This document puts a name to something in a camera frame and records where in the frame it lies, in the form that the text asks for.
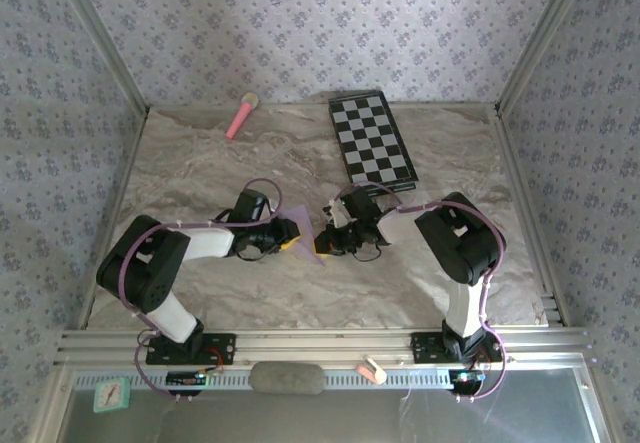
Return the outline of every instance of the wall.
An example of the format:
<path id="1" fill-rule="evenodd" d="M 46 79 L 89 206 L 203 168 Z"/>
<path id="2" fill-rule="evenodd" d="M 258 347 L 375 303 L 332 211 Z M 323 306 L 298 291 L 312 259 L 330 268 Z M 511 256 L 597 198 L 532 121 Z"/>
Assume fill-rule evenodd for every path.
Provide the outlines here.
<path id="1" fill-rule="evenodd" d="M 67 0 L 0 0 L 0 441 L 82 305 L 138 118 Z"/>
<path id="2" fill-rule="evenodd" d="M 495 101 L 547 0 L 93 0 L 145 101 Z"/>
<path id="3" fill-rule="evenodd" d="M 640 0 L 577 0 L 507 122 L 572 323 L 640 441 Z"/>

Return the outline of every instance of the pink toy microphone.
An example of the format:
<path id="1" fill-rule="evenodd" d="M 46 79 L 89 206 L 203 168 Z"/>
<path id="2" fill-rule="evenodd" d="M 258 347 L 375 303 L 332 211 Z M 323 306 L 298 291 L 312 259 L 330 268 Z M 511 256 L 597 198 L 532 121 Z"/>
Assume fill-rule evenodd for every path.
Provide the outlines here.
<path id="1" fill-rule="evenodd" d="M 247 93 L 242 97 L 240 109 L 238 110 L 238 113 L 236 113 L 236 116 L 233 118 L 231 126 L 227 130 L 226 137 L 228 139 L 232 140 L 233 137 L 236 136 L 236 133 L 242 126 L 242 123 L 244 123 L 244 120 L 247 118 L 247 116 L 249 116 L 249 113 L 251 113 L 251 110 L 254 110 L 256 106 L 258 106 L 258 101 L 258 97 L 253 93 Z"/>

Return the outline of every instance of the black and white checkered board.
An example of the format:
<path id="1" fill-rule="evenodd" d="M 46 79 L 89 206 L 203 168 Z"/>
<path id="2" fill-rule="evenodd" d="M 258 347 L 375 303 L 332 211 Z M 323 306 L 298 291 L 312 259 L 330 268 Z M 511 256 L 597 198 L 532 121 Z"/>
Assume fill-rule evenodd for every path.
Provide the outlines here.
<path id="1" fill-rule="evenodd" d="M 381 91 L 329 100 L 329 112 L 352 182 L 375 181 L 413 190 L 418 176 Z M 379 189 L 368 189 L 379 195 Z"/>

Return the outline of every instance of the marble-patterned surface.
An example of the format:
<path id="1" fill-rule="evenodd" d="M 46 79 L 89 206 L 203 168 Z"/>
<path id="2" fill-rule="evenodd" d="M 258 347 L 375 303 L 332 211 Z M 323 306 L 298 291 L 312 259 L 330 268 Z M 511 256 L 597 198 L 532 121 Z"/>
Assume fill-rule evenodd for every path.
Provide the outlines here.
<path id="1" fill-rule="evenodd" d="M 416 191 L 401 193 L 404 202 L 462 191 L 504 232 L 508 251 L 489 298 L 490 322 L 546 324 L 483 111 L 418 104 L 392 105 L 392 111 L 420 178 Z M 151 111 L 115 237 L 141 213 L 161 221 L 212 218 L 233 206 L 245 182 L 258 176 L 276 180 L 285 207 L 305 204 L 314 229 L 324 228 L 321 208 L 348 184 L 326 105 L 259 107 L 237 138 L 227 141 L 224 131 L 233 113 L 234 108 Z M 268 186 L 260 189 L 273 194 Z M 384 248 L 370 263 L 328 258 L 325 267 L 287 252 L 257 263 L 190 261 L 181 267 L 174 291 L 210 328 L 436 327 L 452 284 L 420 242 Z M 138 326 L 99 289 L 90 328 Z"/>

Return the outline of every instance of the small clock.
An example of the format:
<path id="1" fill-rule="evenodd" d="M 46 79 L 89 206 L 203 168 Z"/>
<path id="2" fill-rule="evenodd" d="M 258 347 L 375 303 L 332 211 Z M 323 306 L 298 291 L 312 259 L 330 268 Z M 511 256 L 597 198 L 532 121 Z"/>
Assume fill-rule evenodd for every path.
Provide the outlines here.
<path id="1" fill-rule="evenodd" d="M 116 378 L 101 381 L 96 385 L 96 393 L 93 398 L 93 412 L 123 410 L 129 407 L 129 394 L 131 385 L 128 378 Z"/>

